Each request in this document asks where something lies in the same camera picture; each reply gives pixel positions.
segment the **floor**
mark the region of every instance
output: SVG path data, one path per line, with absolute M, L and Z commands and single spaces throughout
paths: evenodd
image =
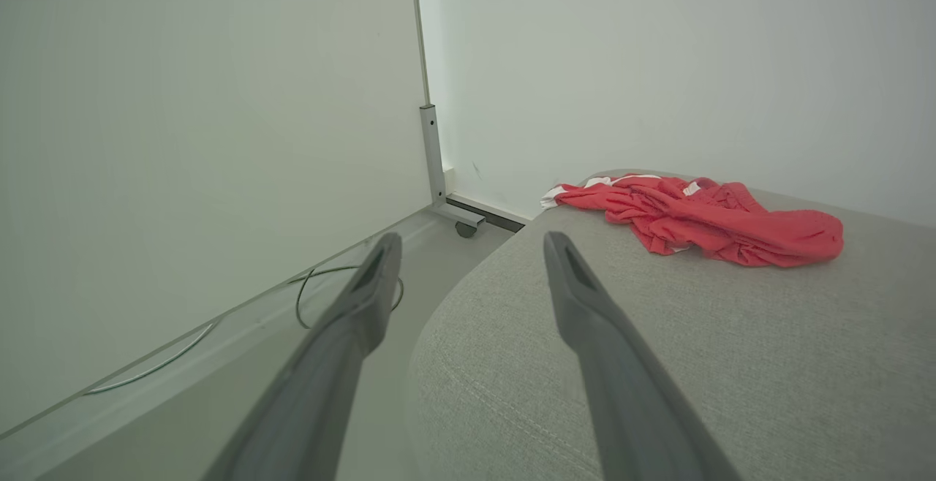
M 391 315 L 383 344 L 364 362 L 338 481 L 419 479 L 404 428 L 404 379 L 412 348 L 452 287 L 511 235 L 482 224 L 473 238 L 460 238 L 450 222 L 440 219 L 440 227 L 432 227 L 404 258 L 401 277 L 407 291 Z M 304 335 L 296 325 L 270 337 L 41 479 L 200 479 Z

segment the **gray sofa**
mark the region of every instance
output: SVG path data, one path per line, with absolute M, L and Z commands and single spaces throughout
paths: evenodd
M 743 478 L 936 479 L 936 230 L 752 193 L 770 211 L 837 216 L 842 255 L 791 269 L 659 257 L 602 212 L 555 208 L 478 265 L 410 363 L 424 477 L 602 478 L 578 361 L 552 314 L 542 244 L 555 230 Z

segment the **whiteboard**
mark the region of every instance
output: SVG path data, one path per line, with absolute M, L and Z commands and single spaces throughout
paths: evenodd
M 431 203 L 414 0 L 0 0 L 0 434 Z

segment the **cable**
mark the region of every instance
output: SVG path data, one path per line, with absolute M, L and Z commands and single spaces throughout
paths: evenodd
M 301 276 L 301 277 L 296 278 L 295 280 L 288 281 L 287 285 L 295 284 L 296 282 L 299 282 L 299 281 L 302 282 L 302 287 L 298 288 L 298 292 L 297 294 L 295 294 L 295 320 L 298 321 L 298 324 L 300 324 L 301 327 L 304 327 L 306 329 L 312 328 L 311 325 L 306 324 L 306 322 L 302 322 L 302 315 L 300 314 L 300 311 L 298 310 L 298 304 L 300 303 L 302 299 L 302 290 L 305 289 L 305 284 L 308 284 L 308 282 L 311 279 L 317 276 L 321 276 L 323 274 L 329 274 L 329 273 L 334 273 L 338 271 L 347 271 L 350 269 L 357 269 L 360 267 L 361 267 L 360 265 L 345 265 L 344 267 L 341 267 L 341 268 L 325 269 L 324 271 L 318 271 L 318 272 L 315 272 L 315 270 L 313 269 L 309 271 L 309 274 L 305 276 Z M 391 312 L 395 310 L 395 308 L 397 308 L 397 306 L 400 305 L 400 302 L 404 300 L 404 279 L 398 276 L 397 282 L 400 284 L 400 297 L 397 297 L 397 301 L 393 302 L 393 305 L 390 306 Z
M 302 282 L 302 287 L 298 288 L 298 294 L 295 295 L 295 320 L 298 321 L 298 324 L 300 324 L 301 327 L 304 327 L 306 329 L 311 329 L 310 325 L 306 324 L 306 322 L 302 322 L 302 317 L 300 315 L 300 311 L 298 310 L 298 304 L 300 304 L 300 300 L 302 298 L 302 290 L 305 289 L 305 284 L 308 284 L 308 282 L 312 278 L 321 276 L 323 274 L 329 274 L 329 273 L 334 273 L 338 271 L 346 271 L 350 269 L 357 269 L 360 267 L 361 267 L 360 265 L 345 265 L 344 267 L 341 267 L 341 268 L 325 269 L 324 271 L 319 271 L 319 272 L 315 272 L 315 270 L 312 269 L 309 271 L 307 275 L 288 281 L 284 285 L 284 287 L 288 287 L 288 285 L 292 285 L 292 284 L 297 284 L 300 281 Z M 400 297 L 397 297 L 397 301 L 394 302 L 393 306 L 390 307 L 391 311 L 395 310 L 395 308 L 397 308 L 397 306 L 400 305 L 400 302 L 402 302 L 402 299 L 404 299 L 404 279 L 397 277 L 397 281 L 400 282 Z M 104 393 L 105 391 L 110 391 L 116 388 L 120 388 L 120 387 L 123 387 L 124 385 L 130 384 L 130 382 L 136 382 L 142 379 L 143 377 L 147 377 L 148 375 L 154 374 L 154 372 L 162 370 L 162 368 L 167 367 L 171 363 L 177 361 L 179 357 L 181 357 L 182 355 L 185 355 L 189 350 L 191 350 L 191 348 L 194 348 L 198 344 L 198 342 L 202 341 L 202 338 L 207 337 L 207 335 L 211 333 L 211 331 L 218 325 L 218 322 L 221 322 L 221 321 L 217 320 L 217 321 L 211 322 L 211 324 L 208 324 L 208 327 L 205 327 L 204 329 L 202 329 L 201 333 L 198 333 L 198 336 L 193 341 L 189 342 L 189 344 L 185 344 L 184 348 L 181 348 L 181 350 L 178 350 L 176 354 L 174 354 L 172 357 L 169 357 L 166 360 L 160 362 L 160 364 L 156 364 L 153 368 L 149 368 L 149 370 L 144 371 L 142 374 L 134 375 L 130 377 L 129 379 L 124 379 L 123 381 L 117 381 L 117 382 L 114 382 L 113 384 L 103 385 L 103 387 L 91 388 L 88 391 L 84 392 L 83 395 L 94 395 L 97 393 Z
M 142 374 L 134 375 L 130 377 L 129 379 L 124 379 L 123 381 L 114 382 L 111 385 L 103 385 L 103 387 L 96 387 L 93 389 L 89 389 L 88 391 L 84 392 L 84 395 L 93 395 L 96 393 L 103 393 L 105 391 L 109 391 L 114 388 L 123 387 L 123 385 L 130 384 L 130 382 L 136 382 L 149 374 L 154 374 L 155 371 L 162 370 L 162 368 L 170 365 L 177 358 L 181 357 L 182 355 L 185 355 L 185 352 L 188 352 L 188 350 L 190 350 L 191 348 L 194 348 L 195 345 L 198 344 L 198 342 L 201 342 L 202 338 L 207 337 L 207 335 L 211 333 L 211 329 L 214 329 L 215 325 L 218 325 L 218 322 L 221 322 L 221 321 L 219 320 L 219 321 L 211 322 L 211 324 L 208 324 L 208 327 L 205 327 L 204 329 L 201 330 L 201 333 L 198 333 L 198 336 L 194 339 L 194 341 L 189 342 L 189 344 L 185 345 L 184 348 L 181 348 L 181 350 L 179 350 L 177 354 L 174 354 L 172 357 L 169 357 L 166 360 L 160 362 L 160 364 L 156 364 L 153 368 L 149 368 L 149 370 L 144 371 Z

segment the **baseboard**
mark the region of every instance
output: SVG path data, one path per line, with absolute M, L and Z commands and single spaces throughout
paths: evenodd
M 488 205 L 483 202 L 479 202 L 472 198 L 464 197 L 464 195 L 458 194 L 458 192 L 452 192 L 445 199 L 448 203 L 455 205 L 459 208 L 464 208 L 466 211 L 477 212 L 485 218 L 488 218 L 488 222 L 491 224 L 498 225 L 511 232 L 517 232 L 519 229 L 528 225 L 532 218 L 527 218 L 518 214 L 514 214 L 510 211 L 505 211 L 505 209 L 494 207 L 494 205 Z

